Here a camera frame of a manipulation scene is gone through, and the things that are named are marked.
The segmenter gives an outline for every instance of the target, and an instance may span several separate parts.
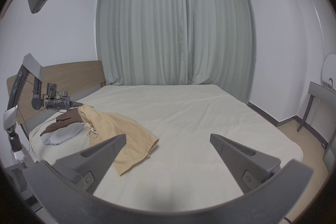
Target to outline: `floor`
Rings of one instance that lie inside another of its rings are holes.
[[[287,218],[291,221],[298,217],[309,205],[328,176],[327,167],[323,162],[325,151],[321,146],[321,143],[304,127],[300,132],[297,132],[296,130],[298,127],[299,123],[295,120],[278,127],[283,134],[301,147],[303,152],[302,163],[314,170],[313,177],[308,184],[308,187],[287,215]]]

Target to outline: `curtain fold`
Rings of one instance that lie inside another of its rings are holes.
[[[187,84],[184,0],[99,0],[97,53],[113,85]]]
[[[248,102],[248,0],[98,0],[98,58],[113,85],[216,84]]]

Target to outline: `cream bed sheet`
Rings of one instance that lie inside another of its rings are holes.
[[[302,161],[301,148],[246,104],[215,85],[105,86],[81,100],[103,112],[129,117],[160,139],[150,158],[119,177],[114,166],[95,196],[117,205],[161,212],[202,209],[243,193],[210,144],[216,133],[281,159]],[[30,134],[37,160],[56,159],[89,146],[87,131],[64,143],[44,145]]]

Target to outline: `headboard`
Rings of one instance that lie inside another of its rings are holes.
[[[101,87],[105,85],[105,77],[101,61],[62,63],[45,66],[43,69],[44,78],[41,89],[42,94],[46,94],[47,83],[57,84],[58,91],[67,91],[71,100],[71,97],[74,94],[83,92],[95,85],[100,84]],[[11,92],[15,77],[16,75],[7,79],[8,94]],[[18,124],[23,123],[22,117],[26,121],[35,114],[39,113],[38,110],[32,108],[31,101],[33,98],[33,85],[28,81],[33,84],[34,76],[30,74],[23,87],[19,100],[20,113],[18,113],[17,117]]]

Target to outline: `round mirror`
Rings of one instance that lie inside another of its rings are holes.
[[[322,67],[322,81],[335,89],[336,85],[336,54],[329,54]]]

